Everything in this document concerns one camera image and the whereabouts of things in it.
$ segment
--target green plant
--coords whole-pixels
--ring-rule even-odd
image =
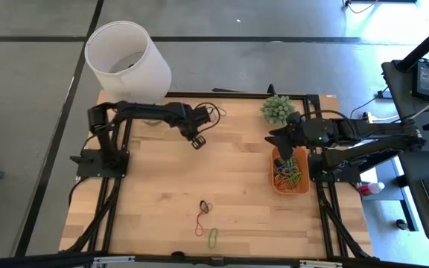
[[[264,118],[271,124],[286,124],[286,117],[294,112],[294,106],[289,97],[274,95],[264,102],[261,111]]]

